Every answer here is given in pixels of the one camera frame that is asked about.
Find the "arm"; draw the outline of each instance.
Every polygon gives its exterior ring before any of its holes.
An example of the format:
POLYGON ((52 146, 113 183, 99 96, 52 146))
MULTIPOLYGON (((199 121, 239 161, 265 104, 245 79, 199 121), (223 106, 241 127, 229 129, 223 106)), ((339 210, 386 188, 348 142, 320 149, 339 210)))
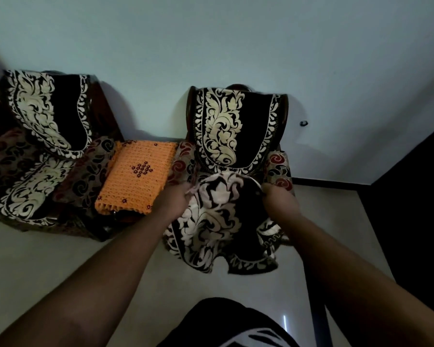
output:
POLYGON ((188 206, 190 184, 165 189, 125 230, 0 335, 2 346, 105 346, 166 227, 188 206))
POLYGON ((351 344, 434 346, 434 311, 302 216, 285 189, 263 185, 268 215, 318 280, 351 344))

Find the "brown patterned fabric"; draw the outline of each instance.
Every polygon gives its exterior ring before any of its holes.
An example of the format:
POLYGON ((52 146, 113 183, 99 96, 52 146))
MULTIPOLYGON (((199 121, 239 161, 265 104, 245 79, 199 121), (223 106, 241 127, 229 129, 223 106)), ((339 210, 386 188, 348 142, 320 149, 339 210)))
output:
POLYGON ((22 128, 13 128, 0 137, 0 197, 34 165, 38 155, 22 128))
POLYGON ((265 182, 284 187, 294 195, 288 155, 285 151, 271 151, 264 166, 265 182))
POLYGON ((76 160, 69 175, 57 186, 52 195, 53 201, 90 208, 106 180, 113 155, 113 139, 103 136, 94 140, 84 155, 76 160))
POLYGON ((167 177, 168 185, 178 185, 185 182, 194 184, 196 176, 195 150, 196 145, 192 142, 182 141, 179 144, 167 177))

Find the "black baseboard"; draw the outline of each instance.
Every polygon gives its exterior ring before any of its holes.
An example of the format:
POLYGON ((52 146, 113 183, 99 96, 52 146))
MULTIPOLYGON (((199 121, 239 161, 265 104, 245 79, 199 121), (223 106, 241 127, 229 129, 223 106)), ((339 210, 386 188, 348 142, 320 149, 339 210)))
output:
POLYGON ((328 189, 362 191, 370 187, 370 185, 366 184, 344 183, 341 181, 329 181, 319 179, 291 178, 291 180, 294 185, 325 187, 328 189))

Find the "hand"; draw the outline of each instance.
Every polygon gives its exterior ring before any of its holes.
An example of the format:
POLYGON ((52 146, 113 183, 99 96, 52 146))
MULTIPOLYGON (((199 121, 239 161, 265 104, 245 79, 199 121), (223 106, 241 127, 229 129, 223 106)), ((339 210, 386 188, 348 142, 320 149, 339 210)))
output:
POLYGON ((191 189, 190 183, 183 183, 175 186, 168 186, 156 197, 153 203, 151 214, 160 216, 172 223, 175 219, 183 214, 190 203, 192 194, 185 193, 191 189))
POLYGON ((285 188, 269 183, 262 184, 265 193, 263 203, 270 218, 278 224, 292 217, 301 216, 299 202, 285 188))

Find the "person's left hand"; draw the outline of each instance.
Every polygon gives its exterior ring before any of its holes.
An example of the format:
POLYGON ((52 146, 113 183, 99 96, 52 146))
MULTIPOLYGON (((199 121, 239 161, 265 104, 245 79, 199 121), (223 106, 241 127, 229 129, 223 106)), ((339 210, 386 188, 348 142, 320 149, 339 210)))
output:
POLYGON ((175 186, 168 186, 156 197, 153 203, 151 214, 160 216, 161 218, 172 223, 175 219, 185 212, 186 207, 190 203, 191 193, 185 195, 190 190, 190 183, 183 183, 175 186))

